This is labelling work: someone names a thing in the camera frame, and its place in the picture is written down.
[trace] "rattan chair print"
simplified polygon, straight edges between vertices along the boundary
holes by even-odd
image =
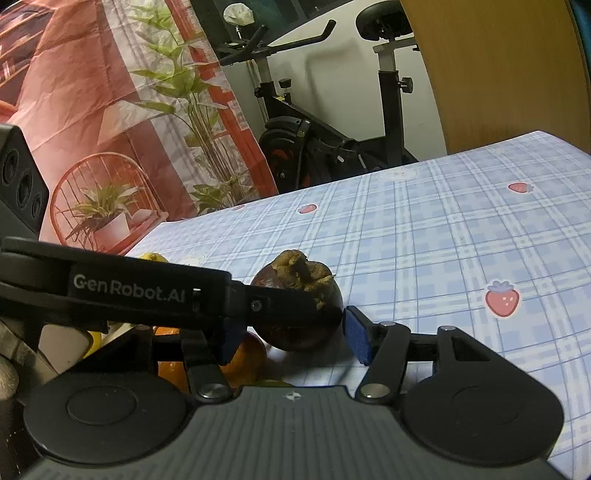
[[[125,211],[117,210],[100,228],[82,225],[85,218],[80,206],[88,204],[88,195],[124,190]],[[126,254],[168,218],[143,169],[135,160],[115,152],[90,155],[73,165],[53,190],[49,214],[62,245],[117,255]]]

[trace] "blue plaid tablecloth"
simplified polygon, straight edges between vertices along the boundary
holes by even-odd
[[[455,325],[551,388],[565,413],[551,463],[588,476],[591,157],[533,132],[164,223],[130,255],[159,252],[250,282],[294,248],[327,264],[345,304],[374,322],[420,333]],[[339,335],[320,352],[269,356],[269,377],[295,385],[353,391],[365,373]],[[410,365],[408,381],[430,368]]]

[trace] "camera lens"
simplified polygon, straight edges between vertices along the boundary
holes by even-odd
[[[35,198],[33,199],[33,204],[31,205],[31,216],[33,218],[37,218],[39,215],[39,211],[41,210],[41,194],[37,193]]]
[[[21,182],[18,184],[17,203],[19,207],[24,207],[31,196],[31,188],[33,187],[33,176],[30,172],[26,172]]]
[[[2,181],[5,185],[9,185],[14,180],[14,177],[17,175],[17,168],[18,152],[11,150],[8,152],[6,160],[4,160],[4,165],[2,165]]]

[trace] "wooden panel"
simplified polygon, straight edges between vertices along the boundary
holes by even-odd
[[[543,130],[591,151],[589,75],[568,0],[401,0],[448,153]]]

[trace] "mangosteen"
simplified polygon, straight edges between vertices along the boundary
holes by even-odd
[[[257,287],[292,288],[310,292],[316,302],[313,326],[276,326],[256,328],[270,345],[287,352],[312,350],[325,343],[339,327],[343,315],[343,297],[335,276],[320,263],[309,261],[299,250],[285,250],[265,265],[252,280]]]

